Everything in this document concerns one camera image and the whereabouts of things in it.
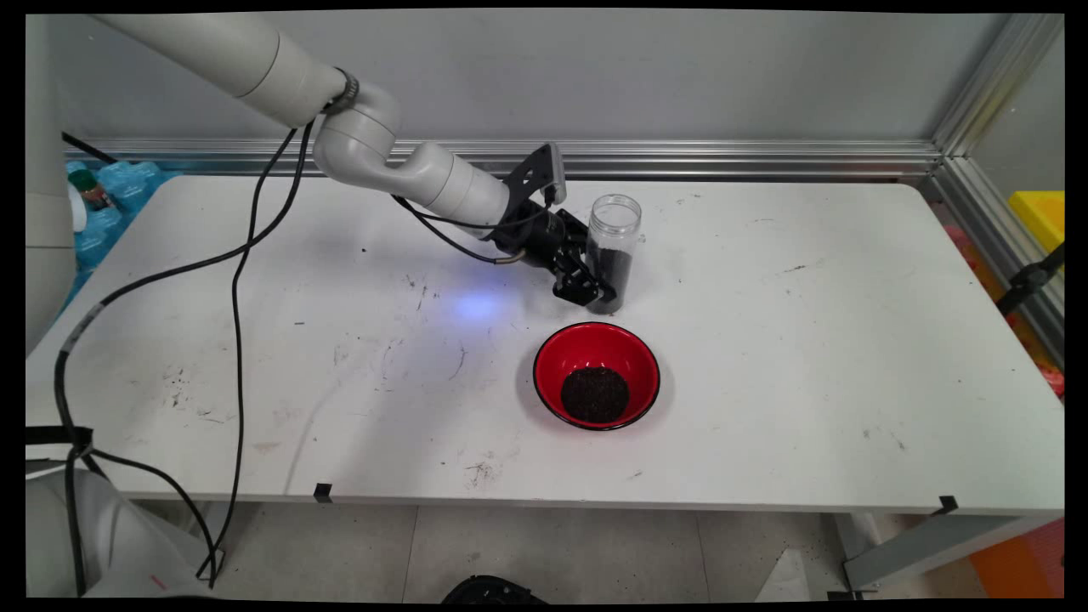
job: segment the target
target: black object on floor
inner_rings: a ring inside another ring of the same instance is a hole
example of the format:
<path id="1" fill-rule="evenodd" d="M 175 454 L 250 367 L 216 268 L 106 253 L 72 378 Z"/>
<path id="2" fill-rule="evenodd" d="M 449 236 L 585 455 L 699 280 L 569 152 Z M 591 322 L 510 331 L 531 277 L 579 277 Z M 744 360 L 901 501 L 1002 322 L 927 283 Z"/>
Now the black object on floor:
<path id="1" fill-rule="evenodd" d="M 495 576 L 472 576 L 454 587 L 443 603 L 546 604 L 529 589 Z"/>
<path id="2" fill-rule="evenodd" d="M 827 591 L 828 601 L 864 601 L 865 598 L 862 596 L 861 591 L 849 590 L 829 590 Z"/>

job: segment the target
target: floor tile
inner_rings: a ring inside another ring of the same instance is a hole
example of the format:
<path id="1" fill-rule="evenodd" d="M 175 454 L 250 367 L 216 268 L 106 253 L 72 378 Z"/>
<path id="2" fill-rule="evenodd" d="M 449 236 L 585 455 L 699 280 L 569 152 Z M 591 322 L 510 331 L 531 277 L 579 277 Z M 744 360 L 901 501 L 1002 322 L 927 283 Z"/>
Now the floor tile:
<path id="1" fill-rule="evenodd" d="M 416 506 L 238 504 L 214 593 L 399 602 Z"/>
<path id="2" fill-rule="evenodd" d="M 694 513 L 420 507 L 405 602 L 480 574 L 548 603 L 707 601 Z"/>
<path id="3" fill-rule="evenodd" d="M 700 512 L 706 579 L 713 602 L 755 601 L 782 551 L 801 552 L 813 600 L 844 590 L 842 547 L 830 515 Z"/>

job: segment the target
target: black bowl rim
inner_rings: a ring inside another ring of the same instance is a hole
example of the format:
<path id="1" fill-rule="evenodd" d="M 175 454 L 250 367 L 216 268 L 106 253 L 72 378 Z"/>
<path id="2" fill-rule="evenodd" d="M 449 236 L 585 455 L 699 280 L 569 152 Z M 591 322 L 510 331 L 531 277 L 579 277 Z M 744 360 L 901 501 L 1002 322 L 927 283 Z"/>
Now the black bowl rim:
<path id="1" fill-rule="evenodd" d="M 608 427 L 593 427 L 593 426 L 590 426 L 590 425 L 582 425 L 581 423 L 574 423 L 574 421 L 570 420 L 569 418 L 567 418 L 567 417 L 562 416 L 561 414 L 555 412 L 555 409 L 553 409 L 552 406 L 548 405 L 547 401 L 544 399 L 544 394 L 541 393 L 540 382 L 536 381 L 536 362 L 540 360 L 540 358 L 541 358 L 541 351 L 544 350 L 544 346 L 546 346 L 547 343 L 551 342 L 553 338 L 555 338 L 556 335 L 559 335 L 561 332 L 564 332 L 564 331 L 566 331 L 566 330 L 568 330 L 570 328 L 578 327 L 578 326 L 584 326 L 584 325 L 611 327 L 611 328 L 616 328 L 616 329 L 621 330 L 621 331 L 626 331 L 627 333 L 630 333 L 632 336 L 634 336 L 635 340 L 638 340 L 639 342 L 641 342 L 642 345 L 646 347 L 646 351 L 650 352 L 650 358 L 654 360 L 654 370 L 657 372 L 657 385 L 654 387 L 654 396 L 650 399 L 650 403 L 646 404 L 646 407 L 641 413 L 634 415 L 632 418 L 630 418 L 630 419 L 628 419 L 628 420 L 626 420 L 626 421 L 623 421 L 623 423 L 621 423 L 619 425 L 611 425 L 611 426 L 608 426 Z M 604 321 L 581 321 L 581 322 L 578 322 L 578 323 L 571 323 L 571 325 L 569 325 L 569 326 L 567 326 L 565 328 L 560 328 L 560 329 L 556 330 L 555 333 L 553 333 L 552 335 L 547 336 L 547 340 L 545 340 L 544 342 L 541 343 L 541 347 L 536 350 L 536 356 L 533 358 L 533 389 L 536 390 L 536 396 L 540 399 L 541 403 L 544 404 L 544 407 L 547 408 L 547 412 L 549 412 L 553 415 L 555 415 L 555 417 L 558 418 L 559 420 L 561 420 L 561 421 L 564 421 L 564 423 L 566 423 L 568 425 L 573 425 L 574 427 L 578 427 L 580 429 L 588 429 L 590 431 L 611 431 L 611 430 L 615 430 L 615 429 L 620 429 L 622 427 L 627 427 L 628 425 L 631 425 L 632 423 L 635 423 L 640 418 L 646 416 L 646 413 L 650 412 L 650 408 L 654 407 L 654 403 L 657 402 L 657 394 L 660 393 L 660 391 L 662 391 L 662 368 L 660 368 L 659 365 L 657 365 L 657 355 L 654 355 L 654 350 L 651 348 L 648 344 L 646 344 L 645 340 L 639 338 L 639 334 L 634 333 L 633 331 L 631 331 L 631 330 L 629 330 L 627 328 L 621 328 L 621 327 L 619 327 L 619 326 L 617 326 L 615 323 L 606 323 Z"/>

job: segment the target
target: gray wall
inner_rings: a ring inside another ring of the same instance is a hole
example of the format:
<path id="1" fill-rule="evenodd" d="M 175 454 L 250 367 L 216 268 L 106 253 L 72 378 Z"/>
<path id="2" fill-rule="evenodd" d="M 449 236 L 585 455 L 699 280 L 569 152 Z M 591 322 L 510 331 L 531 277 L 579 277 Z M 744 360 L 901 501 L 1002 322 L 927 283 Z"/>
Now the gray wall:
<path id="1" fill-rule="evenodd" d="M 404 108 L 401 138 L 927 138 L 1003 14 L 679 9 L 269 13 Z M 85 137 L 283 130 L 82 15 L 52 20 Z"/>
<path id="2" fill-rule="evenodd" d="M 1065 33 L 976 145 L 972 157 L 1004 199 L 1065 189 Z"/>

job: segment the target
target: yellow box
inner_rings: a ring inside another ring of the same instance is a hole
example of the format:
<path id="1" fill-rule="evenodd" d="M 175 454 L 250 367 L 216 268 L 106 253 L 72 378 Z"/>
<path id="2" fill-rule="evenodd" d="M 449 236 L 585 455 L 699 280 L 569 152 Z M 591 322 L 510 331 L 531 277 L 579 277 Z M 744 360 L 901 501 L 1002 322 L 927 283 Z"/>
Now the yellow box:
<path id="1" fill-rule="evenodd" d="M 1016 192 L 1009 206 L 1047 253 L 1065 242 L 1065 192 Z"/>

